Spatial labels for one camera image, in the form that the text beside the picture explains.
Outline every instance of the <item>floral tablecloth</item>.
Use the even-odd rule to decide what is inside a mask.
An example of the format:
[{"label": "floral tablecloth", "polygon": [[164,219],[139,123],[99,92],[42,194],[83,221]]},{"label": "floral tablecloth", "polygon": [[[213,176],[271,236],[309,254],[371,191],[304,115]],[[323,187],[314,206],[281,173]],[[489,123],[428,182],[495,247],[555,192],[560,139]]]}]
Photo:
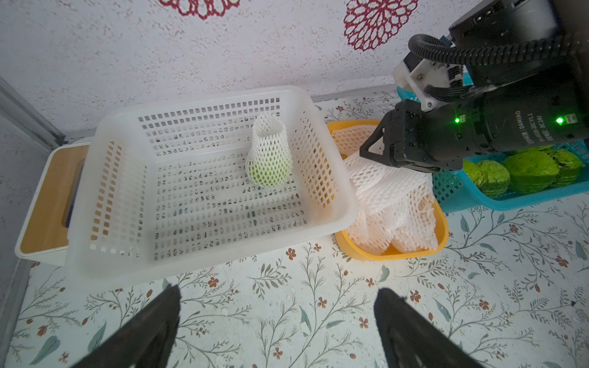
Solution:
[{"label": "floral tablecloth", "polygon": [[[317,107],[326,121],[381,118],[397,101],[380,92]],[[589,366],[589,195],[448,222],[448,246],[430,257],[360,262],[323,237],[88,295],[35,263],[6,367],[75,363],[171,284],[182,293],[173,368],[385,367],[372,310],[380,287],[487,366]]]}]

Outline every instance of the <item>white plastic basket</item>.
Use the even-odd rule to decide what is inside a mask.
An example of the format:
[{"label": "white plastic basket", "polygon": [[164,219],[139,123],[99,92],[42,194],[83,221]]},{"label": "white plastic basket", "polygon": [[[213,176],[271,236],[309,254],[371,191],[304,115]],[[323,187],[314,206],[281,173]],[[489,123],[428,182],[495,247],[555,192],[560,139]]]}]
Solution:
[{"label": "white plastic basket", "polygon": [[[284,122],[283,188],[246,176],[252,123]],[[251,256],[350,226],[358,204],[329,130],[298,87],[124,108],[99,124],[68,232],[73,286],[108,290]]]}]

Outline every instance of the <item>green fruit in foam net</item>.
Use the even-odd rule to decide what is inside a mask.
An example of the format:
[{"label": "green fruit in foam net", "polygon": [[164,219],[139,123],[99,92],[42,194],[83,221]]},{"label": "green fruit in foam net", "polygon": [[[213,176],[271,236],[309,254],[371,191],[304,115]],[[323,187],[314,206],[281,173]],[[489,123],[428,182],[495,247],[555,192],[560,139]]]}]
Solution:
[{"label": "green fruit in foam net", "polygon": [[484,182],[478,187],[489,198],[497,197],[507,191],[509,187],[509,171],[496,161],[483,160],[477,163],[484,177]]},{"label": "green fruit in foam net", "polygon": [[548,187],[556,179],[559,169],[545,152],[527,151],[510,156],[503,161],[509,171],[509,189],[518,193],[536,193]]},{"label": "green fruit in foam net", "polygon": [[273,165],[262,169],[255,163],[250,164],[247,172],[249,179],[263,188],[272,188],[281,184],[289,174],[288,165]]},{"label": "green fruit in foam net", "polygon": [[546,153],[560,169],[558,175],[556,175],[556,179],[550,184],[551,187],[563,187],[572,184],[581,175],[583,162],[574,153],[564,149],[551,150]]},{"label": "green fruit in foam net", "polygon": [[485,177],[482,174],[481,169],[475,163],[463,160],[462,169],[477,187],[485,184]]}]

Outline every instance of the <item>robotic arm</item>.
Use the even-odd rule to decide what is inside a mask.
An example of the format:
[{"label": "robotic arm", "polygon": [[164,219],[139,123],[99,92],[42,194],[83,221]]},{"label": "robotic arm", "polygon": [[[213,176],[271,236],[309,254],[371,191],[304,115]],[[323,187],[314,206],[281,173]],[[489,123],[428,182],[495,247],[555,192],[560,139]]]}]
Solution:
[{"label": "robotic arm", "polygon": [[[589,32],[572,13],[557,0],[485,0],[450,27],[451,40],[413,36],[393,76],[421,103],[399,102],[360,156],[436,172],[460,170],[465,157],[589,138]],[[462,85],[463,65],[472,86]],[[381,137],[384,152],[370,152]]]}]

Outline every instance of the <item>textured white wall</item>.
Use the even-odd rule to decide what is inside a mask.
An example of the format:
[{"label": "textured white wall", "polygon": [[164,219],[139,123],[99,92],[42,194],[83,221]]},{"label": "textured white wall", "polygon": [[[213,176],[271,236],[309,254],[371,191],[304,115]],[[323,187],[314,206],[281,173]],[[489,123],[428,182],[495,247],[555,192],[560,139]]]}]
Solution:
[{"label": "textured white wall", "polygon": [[410,0],[162,1],[239,5],[202,20],[158,0],[0,0],[0,76],[65,133],[142,102],[284,84],[328,94],[392,83],[411,35],[447,34],[479,0],[412,0],[408,22],[367,51],[348,45],[348,6]]}]

